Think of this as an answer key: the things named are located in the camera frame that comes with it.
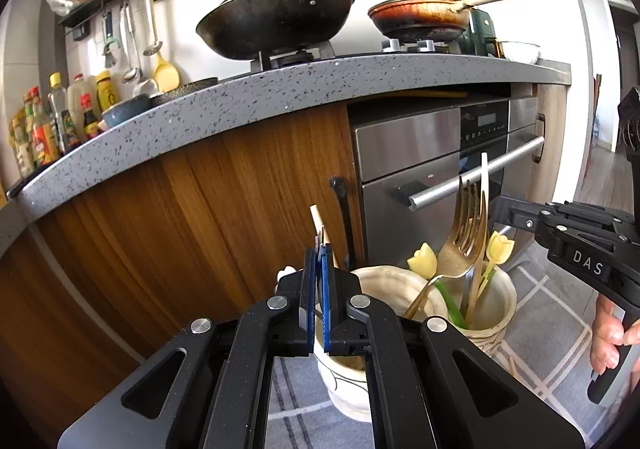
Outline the person right hand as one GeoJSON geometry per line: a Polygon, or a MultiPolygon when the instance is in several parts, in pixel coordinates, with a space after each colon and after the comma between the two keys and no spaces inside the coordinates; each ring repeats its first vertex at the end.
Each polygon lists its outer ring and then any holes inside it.
{"type": "Polygon", "coordinates": [[[639,321],[631,327],[624,327],[622,320],[614,316],[614,309],[612,301],[602,294],[598,295],[592,324],[590,365],[599,375],[617,367],[620,362],[618,347],[639,344],[639,321]]]}

